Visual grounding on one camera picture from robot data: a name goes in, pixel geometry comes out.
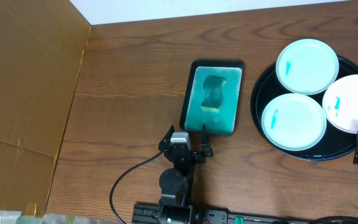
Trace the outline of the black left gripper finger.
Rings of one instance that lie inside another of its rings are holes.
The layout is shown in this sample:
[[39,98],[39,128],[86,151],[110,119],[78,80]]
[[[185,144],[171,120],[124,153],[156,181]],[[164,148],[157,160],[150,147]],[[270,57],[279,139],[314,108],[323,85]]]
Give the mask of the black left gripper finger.
[[175,128],[173,125],[170,126],[168,129],[166,135],[162,138],[162,140],[158,144],[158,149],[160,152],[168,152],[171,147],[171,137],[173,133],[175,132]]
[[213,157],[213,148],[209,141],[206,125],[204,124],[201,132],[201,148],[205,157]]

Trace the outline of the pale pink plate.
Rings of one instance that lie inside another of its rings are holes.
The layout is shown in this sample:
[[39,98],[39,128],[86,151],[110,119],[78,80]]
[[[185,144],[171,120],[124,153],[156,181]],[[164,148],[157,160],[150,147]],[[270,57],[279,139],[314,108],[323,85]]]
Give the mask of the pale pink plate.
[[336,80],[323,95],[328,121],[346,133],[358,132],[358,74]]

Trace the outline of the green scrubbing sponge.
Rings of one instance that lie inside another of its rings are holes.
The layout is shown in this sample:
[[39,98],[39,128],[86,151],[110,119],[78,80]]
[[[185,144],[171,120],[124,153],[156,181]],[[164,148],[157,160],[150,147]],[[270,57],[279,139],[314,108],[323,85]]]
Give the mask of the green scrubbing sponge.
[[221,77],[209,76],[203,84],[204,100],[201,109],[205,111],[219,112],[223,105],[222,88],[225,79]]

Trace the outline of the mint green plate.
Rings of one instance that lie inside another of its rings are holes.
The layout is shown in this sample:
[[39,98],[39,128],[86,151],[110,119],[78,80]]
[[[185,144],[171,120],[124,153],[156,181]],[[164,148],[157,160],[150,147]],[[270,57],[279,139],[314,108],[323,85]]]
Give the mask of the mint green plate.
[[288,151],[303,151],[320,142],[327,121],[316,100],[298,93],[287,93],[266,105],[261,126],[273,145]]
[[301,39],[287,45],[279,54],[275,72],[290,92],[315,95],[326,90],[337,78],[339,59],[325,42]]

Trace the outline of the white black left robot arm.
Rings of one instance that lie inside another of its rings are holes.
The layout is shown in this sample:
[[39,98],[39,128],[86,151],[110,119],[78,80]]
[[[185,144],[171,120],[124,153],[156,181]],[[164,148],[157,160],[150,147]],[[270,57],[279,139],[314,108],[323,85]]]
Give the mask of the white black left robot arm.
[[159,151],[173,163],[173,167],[163,171],[159,178],[161,199],[158,201],[158,223],[203,223],[204,212],[192,206],[190,200],[195,165],[205,163],[207,157],[213,157],[206,126],[201,131],[201,150],[192,151],[190,145],[189,134],[176,132],[173,126],[158,144]]

